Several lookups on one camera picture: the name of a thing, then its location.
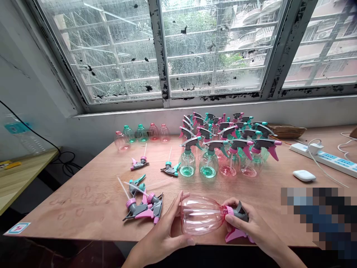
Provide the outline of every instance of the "small table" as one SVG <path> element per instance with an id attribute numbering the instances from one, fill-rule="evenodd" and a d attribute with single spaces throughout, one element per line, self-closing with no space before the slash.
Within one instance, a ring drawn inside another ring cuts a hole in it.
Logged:
<path id="1" fill-rule="evenodd" d="M 0 215 L 36 177 L 53 191 L 61 186 L 47 171 L 43 170 L 57 154 L 57 150 L 51 150 L 39 156 L 25 156 L 13 159 L 11 161 L 20 161 L 21 165 L 0 171 Z"/>
<path id="2" fill-rule="evenodd" d="M 350 132 L 353 126 L 327 127 L 309 129 L 302 136 L 302 141 L 310 141 L 314 138 L 322 139 L 324 151 L 343 157 L 343 153 L 337 150 L 337 146 L 349 139 L 340 135 L 341 132 Z M 120 153 L 114 143 L 110 144 L 90 163 L 83 167 L 60 189 L 48 197 L 37 208 L 29 213 L 22 222 L 31 224 L 20 234 L 14 236 L 62 238 L 62 239 L 87 239 L 109 241 L 139 241 L 153 227 L 152 220 L 139 219 L 123 222 L 128 213 L 125 203 L 127 197 L 120 186 L 117 176 L 122 181 L 138 179 L 143 174 L 143 181 L 150 185 L 168 179 L 160 168 L 165 167 L 170 148 L 172 152 L 170 161 L 176 165 L 182 153 L 179 147 L 181 139 L 173 135 L 165 144 L 151 142 L 147 144 L 146 157 L 150 163 L 148 166 L 131 171 L 131 158 L 140 160 L 144 153 L 145 143 L 135 142 L 127 151 Z M 357 159 L 357 144 L 350 143 L 346 147 L 350 151 L 351 159 Z M 219 203 L 229 197 L 237 197 L 240 200 L 253 205 L 269 226 L 289 246 L 312 246 L 312 233 L 306 232 L 305 224 L 300 224 L 297 219 L 282 214 L 281 188 L 282 187 L 340 187 L 330 178 L 325 176 L 313 160 L 289 150 L 289 145 L 283 143 L 276 148 L 279 162 L 272 157 L 257 178 L 227 178 L 219 174 L 215 179 L 201 178 L 196 161 L 196 173 L 193 177 L 172 178 L 161 184 L 149 187 L 148 192 L 157 195 L 164 192 L 163 214 L 168 210 L 171 202 L 183 189 L 184 192 L 211 197 Z M 322 165 L 323 169 L 331 176 L 338 178 L 349 187 L 357 187 L 357 179 L 341 173 L 335 169 Z M 307 184 L 296 179 L 292 173 L 295 170 L 306 169 L 313 173 L 317 180 Z M 137 204 L 142 195 L 136 197 Z M 171 230 L 176 236 L 181 232 L 180 219 L 176 218 Z M 226 245 L 225 236 L 227 230 L 224 226 L 209 234 L 195 237 L 198 244 Z M 232 243 L 239 245 L 251 245 L 248 239 L 238 238 Z"/>

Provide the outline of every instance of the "hand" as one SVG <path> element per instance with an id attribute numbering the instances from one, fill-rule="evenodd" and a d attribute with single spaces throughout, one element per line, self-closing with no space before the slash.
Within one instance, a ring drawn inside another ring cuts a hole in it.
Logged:
<path id="1" fill-rule="evenodd" d="M 223 205 L 238 206 L 239 200 L 232 197 L 224 201 Z M 246 232 L 262 251 L 272 257 L 280 267 L 306 268 L 299 257 L 278 237 L 276 233 L 263 220 L 258 212 L 246 203 L 242 206 L 249 217 L 249 222 L 245 222 L 233 215 L 226 215 L 227 230 L 230 232 L 232 226 Z"/>
<path id="2" fill-rule="evenodd" d="M 187 246 L 194 246 L 194 240 L 189 235 L 171 237 L 171 225 L 180 213 L 181 191 L 172 202 L 170 208 L 151 231 L 140 240 L 130 251 L 123 268 L 144 267 L 166 258 L 174 251 Z"/>
<path id="3" fill-rule="evenodd" d="M 235 205 L 238 206 L 239 200 L 232 197 L 226 200 L 223 205 Z M 273 257 L 278 250 L 285 244 L 277 236 L 277 234 L 269 227 L 269 225 L 263 220 L 263 218 L 257 213 L 254 207 L 246 203 L 242 203 L 242 206 L 249 217 L 249 222 L 245 222 L 232 215 L 226 215 L 227 230 L 230 232 L 232 226 L 246 232 L 251 236 L 254 242 L 259 246 L 267 255 Z"/>

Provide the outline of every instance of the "air conditioner unit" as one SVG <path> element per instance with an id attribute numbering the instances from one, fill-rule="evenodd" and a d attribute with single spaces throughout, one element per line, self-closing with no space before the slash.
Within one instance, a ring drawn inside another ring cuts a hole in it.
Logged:
<path id="1" fill-rule="evenodd" d="M 325 32 L 321 32 L 317 35 L 316 40 L 320 40 L 320 39 L 326 39 L 327 37 L 330 36 L 330 34 L 332 33 L 332 29 L 331 30 L 327 30 Z"/>

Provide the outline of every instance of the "white wall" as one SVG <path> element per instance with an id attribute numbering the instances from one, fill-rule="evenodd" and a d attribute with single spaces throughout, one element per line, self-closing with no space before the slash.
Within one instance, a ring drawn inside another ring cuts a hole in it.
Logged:
<path id="1" fill-rule="evenodd" d="M 239 103 L 222 106 L 199 106 L 174 109 L 154 109 L 135 112 L 79 115 L 63 93 L 49 64 L 27 31 L 10 0 L 0 3 L 0 99 L 16 113 L 33 123 L 36 131 L 58 146 L 77 153 L 77 163 L 84 165 L 108 146 L 116 130 L 128 124 L 136 128 L 150 122 L 166 123 L 172 133 L 178 133 L 183 115 L 207 111 L 221 115 L 244 112 L 259 121 L 292 124 L 298 127 L 323 127 L 357 124 L 356 96 L 282 100 L 260 103 Z M 9 112 L 0 105 L 2 121 Z M 15 137 L 0 126 L 0 160 L 26 154 Z M 49 171 L 60 180 L 60 170 Z"/>

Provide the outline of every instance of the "power strip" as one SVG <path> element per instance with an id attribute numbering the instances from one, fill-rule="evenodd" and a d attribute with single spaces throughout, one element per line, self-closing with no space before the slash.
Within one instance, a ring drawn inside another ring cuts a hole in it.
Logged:
<path id="1" fill-rule="evenodd" d="M 311 156 L 308 152 L 308 147 L 301 143 L 295 143 L 290 146 L 290 150 L 302 154 L 310 159 Z M 339 158 L 332 154 L 325 153 L 323 151 L 318 151 L 316 155 L 313 156 L 317 162 L 320 162 L 326 166 L 333 169 L 341 171 L 347 175 L 357 178 L 357 164 L 347 161 L 345 159 Z"/>

